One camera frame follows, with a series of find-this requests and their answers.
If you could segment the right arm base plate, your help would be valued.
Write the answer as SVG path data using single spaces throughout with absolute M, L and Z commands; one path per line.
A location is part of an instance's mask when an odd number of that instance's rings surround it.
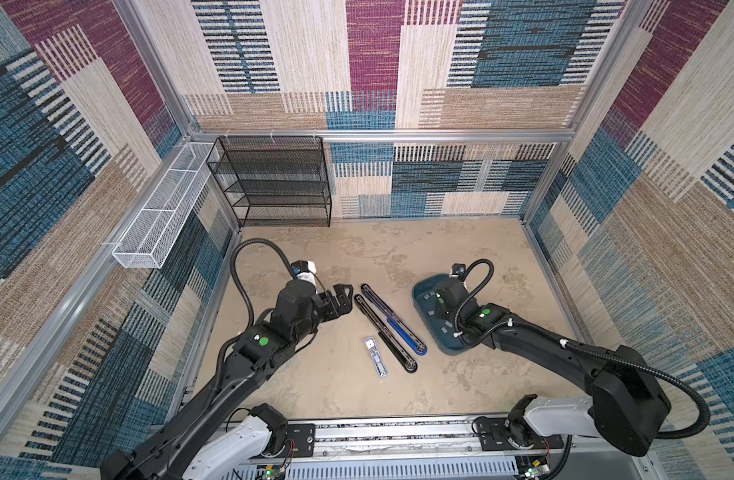
M 485 452 L 516 450 L 561 450 L 565 441 L 561 435 L 539 436 L 529 427 L 511 424 L 506 417 L 476 417 L 471 430 Z

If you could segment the black stapler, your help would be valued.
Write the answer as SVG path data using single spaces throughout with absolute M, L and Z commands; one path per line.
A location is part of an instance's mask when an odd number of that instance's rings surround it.
M 417 361 L 411 354 L 398 342 L 392 334 L 385 322 L 383 322 L 375 311 L 368 305 L 367 301 L 361 294 L 356 294 L 353 298 L 358 309 L 368 318 L 368 320 L 378 330 L 379 337 L 388 347 L 394 358 L 399 362 L 402 368 L 410 374 L 414 374 L 418 370 Z

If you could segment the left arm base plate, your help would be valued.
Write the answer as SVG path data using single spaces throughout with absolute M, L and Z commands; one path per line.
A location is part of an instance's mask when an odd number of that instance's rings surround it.
M 271 436 L 266 450 L 274 459 L 311 458 L 314 454 L 316 426 L 313 423 L 292 423 Z

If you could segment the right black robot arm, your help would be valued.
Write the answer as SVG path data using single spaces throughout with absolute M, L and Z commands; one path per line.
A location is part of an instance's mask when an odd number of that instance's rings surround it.
M 473 290 L 466 279 L 474 268 L 494 267 L 488 260 L 470 266 L 456 264 L 450 275 L 437 282 L 429 298 L 433 314 L 451 325 L 459 345 L 470 350 L 486 346 L 527 359 L 580 388 L 576 403 L 525 396 L 509 420 L 512 438 L 519 442 L 530 434 L 600 437 L 619 451 L 646 455 L 656 440 L 680 440 L 702 433 L 710 424 L 707 401 L 681 379 L 649 366 L 633 348 L 616 350 L 578 342 L 536 323 L 506 307 L 479 304 L 476 296 L 488 284 L 483 279 Z M 665 431 L 672 403 L 662 388 L 668 383 L 687 395 L 697 408 L 692 424 Z

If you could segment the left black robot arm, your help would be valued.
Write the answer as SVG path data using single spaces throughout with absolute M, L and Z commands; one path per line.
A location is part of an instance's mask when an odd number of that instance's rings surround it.
M 240 462 L 285 448 L 287 420 L 262 404 L 230 431 L 219 427 L 242 402 L 313 342 L 319 326 L 349 314 L 353 287 L 318 288 L 306 265 L 291 262 L 266 239 L 256 241 L 281 259 L 290 279 L 273 308 L 250 313 L 246 329 L 225 341 L 213 377 L 168 422 L 130 452 L 116 450 L 102 462 L 104 479 L 219 479 Z

